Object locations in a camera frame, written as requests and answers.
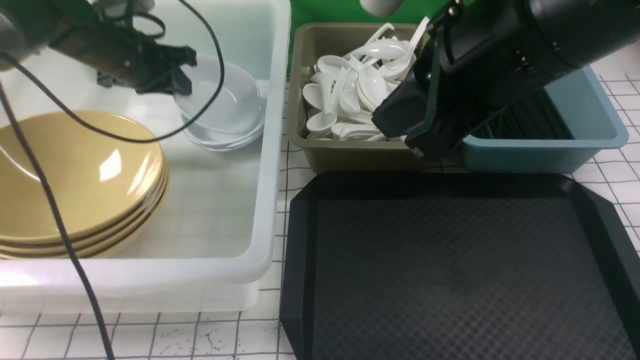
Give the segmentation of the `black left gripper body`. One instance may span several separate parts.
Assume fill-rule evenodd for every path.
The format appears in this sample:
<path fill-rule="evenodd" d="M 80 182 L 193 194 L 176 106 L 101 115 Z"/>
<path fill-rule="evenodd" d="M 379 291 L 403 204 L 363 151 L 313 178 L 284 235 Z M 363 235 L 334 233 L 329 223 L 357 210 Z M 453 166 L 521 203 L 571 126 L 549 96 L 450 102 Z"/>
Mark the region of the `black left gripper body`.
<path fill-rule="evenodd" d="M 197 65 L 197 53 L 188 46 L 159 44 L 136 30 L 113 23 L 64 22 L 48 47 L 129 85 L 139 95 L 150 92 L 153 80 Z"/>

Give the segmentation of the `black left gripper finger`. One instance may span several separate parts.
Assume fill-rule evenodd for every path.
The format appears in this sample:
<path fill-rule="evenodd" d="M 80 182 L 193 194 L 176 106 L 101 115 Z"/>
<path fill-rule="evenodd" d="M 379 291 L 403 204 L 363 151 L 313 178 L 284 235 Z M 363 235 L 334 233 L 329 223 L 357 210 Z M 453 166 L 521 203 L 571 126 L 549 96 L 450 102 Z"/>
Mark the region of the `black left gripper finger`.
<path fill-rule="evenodd" d="M 172 70 L 151 82 L 150 93 L 190 96 L 192 82 L 183 70 Z"/>

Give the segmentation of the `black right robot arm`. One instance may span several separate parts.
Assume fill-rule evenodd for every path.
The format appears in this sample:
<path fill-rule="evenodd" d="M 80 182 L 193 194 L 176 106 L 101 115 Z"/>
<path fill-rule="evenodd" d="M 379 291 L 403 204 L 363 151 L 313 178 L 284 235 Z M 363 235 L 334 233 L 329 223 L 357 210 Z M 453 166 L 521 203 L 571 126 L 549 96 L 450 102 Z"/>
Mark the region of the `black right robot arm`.
<path fill-rule="evenodd" d="M 637 0 L 450 0 L 418 38 L 429 40 L 372 114 L 437 161 L 513 102 L 637 41 Z"/>

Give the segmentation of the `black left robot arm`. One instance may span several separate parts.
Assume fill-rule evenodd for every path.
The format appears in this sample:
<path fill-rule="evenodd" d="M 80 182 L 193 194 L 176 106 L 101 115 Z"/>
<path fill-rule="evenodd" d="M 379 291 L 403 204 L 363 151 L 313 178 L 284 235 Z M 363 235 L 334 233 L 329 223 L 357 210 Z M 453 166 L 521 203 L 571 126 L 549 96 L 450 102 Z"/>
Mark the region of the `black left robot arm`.
<path fill-rule="evenodd" d="M 3 0 L 1 70 L 50 48 L 140 94 L 192 93 L 183 66 L 196 66 L 188 46 L 159 44 L 166 25 L 153 0 Z"/>

